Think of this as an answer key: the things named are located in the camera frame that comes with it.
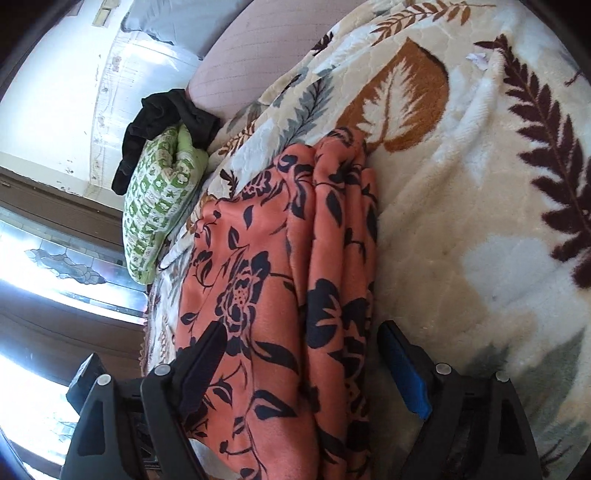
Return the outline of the green white checkered pillow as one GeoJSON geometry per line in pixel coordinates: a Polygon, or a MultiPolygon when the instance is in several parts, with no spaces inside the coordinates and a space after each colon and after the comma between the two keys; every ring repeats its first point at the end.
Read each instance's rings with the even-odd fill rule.
{"type": "Polygon", "coordinates": [[[208,155],[195,148],[186,125],[166,128],[148,140],[124,195],[122,238],[127,270],[150,284],[166,236],[197,190],[208,155]]]}

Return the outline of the leaf pattern plush blanket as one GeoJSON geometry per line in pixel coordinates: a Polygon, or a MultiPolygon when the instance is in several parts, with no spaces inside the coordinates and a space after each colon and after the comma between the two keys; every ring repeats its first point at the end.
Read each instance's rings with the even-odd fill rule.
{"type": "Polygon", "coordinates": [[[366,1],[238,110],[149,296],[144,365],[173,357],[205,202],[335,126],[379,184],[375,317],[435,360],[513,380],[546,479],[590,447],[590,83],[518,1],[366,1]]]}

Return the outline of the brown wooden door frame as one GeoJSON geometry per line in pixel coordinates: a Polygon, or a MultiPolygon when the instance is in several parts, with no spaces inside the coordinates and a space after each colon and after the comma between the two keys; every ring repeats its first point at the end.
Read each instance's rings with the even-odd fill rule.
{"type": "Polygon", "coordinates": [[[65,398],[92,353],[139,375],[144,287],[121,214],[1,171],[1,431],[35,479],[56,479],[78,419],[65,398]]]}

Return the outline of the black cloth on pillow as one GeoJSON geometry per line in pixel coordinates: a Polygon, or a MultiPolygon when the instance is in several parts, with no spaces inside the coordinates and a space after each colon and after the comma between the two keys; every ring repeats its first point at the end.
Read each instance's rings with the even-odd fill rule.
{"type": "Polygon", "coordinates": [[[195,106],[183,89],[151,94],[141,100],[142,108],[126,127],[121,161],[115,171],[111,190],[123,196],[147,141],[155,139],[168,127],[184,124],[193,147],[205,150],[221,128],[221,119],[195,106]]]}

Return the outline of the orange black floral garment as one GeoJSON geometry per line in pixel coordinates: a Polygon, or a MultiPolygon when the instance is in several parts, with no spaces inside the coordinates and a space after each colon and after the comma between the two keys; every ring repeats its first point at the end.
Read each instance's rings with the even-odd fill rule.
{"type": "Polygon", "coordinates": [[[287,147],[195,226],[177,348],[212,322],[225,353],[187,435],[245,479],[367,479],[363,392],[377,261],[361,132],[287,147]]]}

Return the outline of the grey blue pillow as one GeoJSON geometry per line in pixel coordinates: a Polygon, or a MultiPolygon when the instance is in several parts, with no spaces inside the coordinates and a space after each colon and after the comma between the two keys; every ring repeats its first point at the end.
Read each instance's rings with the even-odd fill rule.
{"type": "Polygon", "coordinates": [[[204,59],[213,44],[252,0],[139,0],[120,24],[204,59]]]}

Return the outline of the beige wall switch plates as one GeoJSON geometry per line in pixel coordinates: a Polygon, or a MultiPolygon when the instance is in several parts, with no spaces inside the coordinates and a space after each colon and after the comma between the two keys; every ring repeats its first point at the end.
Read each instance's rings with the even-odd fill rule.
{"type": "Polygon", "coordinates": [[[120,4],[120,0],[102,0],[95,14],[92,25],[95,27],[104,27],[107,24],[111,13],[116,10],[120,4]]]}

